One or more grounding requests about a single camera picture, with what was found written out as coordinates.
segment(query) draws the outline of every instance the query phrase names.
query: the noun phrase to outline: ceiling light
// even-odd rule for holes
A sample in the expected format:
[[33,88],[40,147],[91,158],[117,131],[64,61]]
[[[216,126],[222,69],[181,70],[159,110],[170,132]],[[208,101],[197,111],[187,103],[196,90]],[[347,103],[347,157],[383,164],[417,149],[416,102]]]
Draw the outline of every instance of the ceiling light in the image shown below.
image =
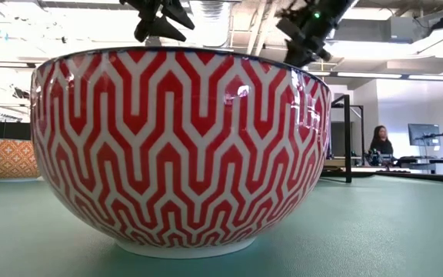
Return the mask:
[[355,77],[355,78],[400,78],[401,74],[388,73],[360,73],[360,72],[338,72],[339,77]]
[[[87,4],[119,4],[117,0],[52,0],[52,2],[75,2],[75,3],[87,3]],[[188,2],[181,2],[183,8],[189,8]]]
[[415,53],[408,43],[327,41],[325,50],[334,57],[356,60],[407,58]]
[[36,68],[35,63],[26,62],[0,62],[0,68]]
[[316,76],[329,76],[331,74],[330,72],[313,72],[313,71],[309,71],[308,73]]
[[443,81],[443,75],[410,75],[411,80]]
[[205,47],[205,49],[215,50],[215,51],[222,51],[222,52],[233,52],[234,49],[232,48],[209,48]]
[[358,20],[388,20],[394,16],[397,9],[388,8],[350,8],[343,15],[343,19],[358,19]]

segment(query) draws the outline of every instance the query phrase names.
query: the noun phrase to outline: person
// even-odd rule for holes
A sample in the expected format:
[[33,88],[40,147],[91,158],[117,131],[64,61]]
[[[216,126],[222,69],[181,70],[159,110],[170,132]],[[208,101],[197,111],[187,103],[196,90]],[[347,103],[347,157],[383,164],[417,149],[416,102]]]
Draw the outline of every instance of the person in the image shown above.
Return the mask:
[[370,151],[377,151],[378,154],[392,155],[394,149],[388,138],[388,130],[383,126],[377,126],[374,129],[374,138],[370,144]]

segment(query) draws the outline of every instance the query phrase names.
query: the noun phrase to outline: teal table surface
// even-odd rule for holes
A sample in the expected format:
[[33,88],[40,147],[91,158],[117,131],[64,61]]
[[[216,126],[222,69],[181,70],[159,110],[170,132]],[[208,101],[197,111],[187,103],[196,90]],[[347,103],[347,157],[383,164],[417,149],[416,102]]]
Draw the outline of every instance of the teal table surface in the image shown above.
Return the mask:
[[443,277],[443,183],[320,181],[246,250],[193,260],[125,252],[44,182],[0,183],[0,277]]

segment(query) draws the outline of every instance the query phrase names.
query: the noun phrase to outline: geometric pattern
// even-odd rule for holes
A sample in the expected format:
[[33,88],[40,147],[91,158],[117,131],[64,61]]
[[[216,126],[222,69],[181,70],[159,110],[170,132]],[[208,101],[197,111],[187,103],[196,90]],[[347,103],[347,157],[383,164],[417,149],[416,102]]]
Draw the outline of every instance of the geometric pattern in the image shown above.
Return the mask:
[[330,92],[297,69],[182,48],[58,58],[32,76],[42,176],[81,220],[158,247],[225,245],[314,188]]
[[38,178],[32,142],[0,139],[0,179]]

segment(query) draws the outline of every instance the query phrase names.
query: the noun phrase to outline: orange patterned bowl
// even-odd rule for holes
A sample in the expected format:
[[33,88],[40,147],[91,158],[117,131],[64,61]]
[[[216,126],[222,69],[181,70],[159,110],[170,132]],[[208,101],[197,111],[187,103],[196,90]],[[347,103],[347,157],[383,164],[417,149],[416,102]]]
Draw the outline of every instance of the orange patterned bowl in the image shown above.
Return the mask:
[[0,138],[0,180],[24,181],[39,176],[31,141]]

